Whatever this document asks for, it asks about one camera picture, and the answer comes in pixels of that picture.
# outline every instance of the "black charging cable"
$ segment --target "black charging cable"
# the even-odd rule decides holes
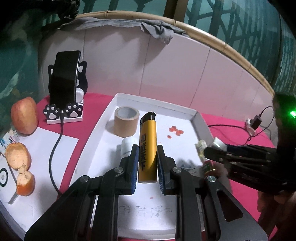
[[[58,195],[61,195],[62,193],[59,191],[58,187],[56,186],[54,179],[52,177],[52,157],[54,155],[54,151],[57,147],[57,145],[59,144],[59,141],[61,140],[62,136],[63,136],[63,131],[64,131],[64,111],[61,111],[61,115],[60,115],[60,119],[61,119],[61,133],[59,135],[59,138],[56,141],[56,144],[54,145],[52,152],[50,154],[49,157],[49,176],[50,176],[50,180],[52,182],[52,185],[54,186],[55,190],[57,191]]]
[[[253,137],[258,136],[258,135],[261,134],[263,131],[267,130],[268,127],[271,125],[272,121],[274,120],[274,108],[273,108],[273,106],[271,106],[271,105],[265,107],[265,108],[263,109],[263,111],[260,113],[259,117],[261,117],[261,115],[263,114],[263,112],[264,112],[267,108],[272,108],[272,109],[273,109],[273,117],[272,117],[272,120],[271,120],[271,122],[269,123],[269,125],[268,125],[267,127],[265,127],[262,131],[260,131],[259,133],[255,134],[254,136],[251,136],[251,135],[249,134],[249,132],[248,132],[245,128],[241,127],[241,126],[216,124],[216,125],[209,125],[208,127],[214,127],[214,126],[228,126],[228,127],[235,127],[235,128],[242,129],[242,130],[246,131],[246,132],[248,133],[248,135],[249,135],[248,139],[247,139],[246,142],[243,144],[243,145],[246,145],[246,144],[247,144],[247,143],[248,143]]]
[[[265,128],[269,132],[269,139],[271,140],[271,130],[265,126],[260,125],[261,128]]]

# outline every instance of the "white paper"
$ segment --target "white paper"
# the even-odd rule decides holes
[[[39,127],[32,135],[20,137],[20,142],[27,147],[31,154],[32,164],[29,171],[35,176],[36,186],[30,196],[18,196],[12,205],[4,203],[4,206],[25,231],[57,199],[57,192],[49,176],[49,156],[58,137],[58,133]],[[77,138],[62,136],[55,150],[52,159],[52,175],[58,188],[77,142]]]

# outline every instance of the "smartphone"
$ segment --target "smartphone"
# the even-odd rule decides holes
[[[76,82],[81,52],[58,52],[54,62],[52,76],[49,80],[49,103],[61,110],[68,103],[76,102]]]

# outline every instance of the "black lighter cap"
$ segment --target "black lighter cap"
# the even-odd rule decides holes
[[[141,118],[140,125],[142,125],[145,121],[155,120],[156,114],[154,112],[148,112]]]

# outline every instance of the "white wall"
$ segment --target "white wall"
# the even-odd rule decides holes
[[[42,96],[48,94],[47,66],[54,64],[57,52],[67,50],[80,50],[87,61],[88,92],[140,95],[240,121],[272,105],[269,92],[226,56],[177,34],[165,45],[139,27],[55,32],[39,47]],[[262,125],[272,117],[269,108]],[[269,128],[276,145],[275,121]]]

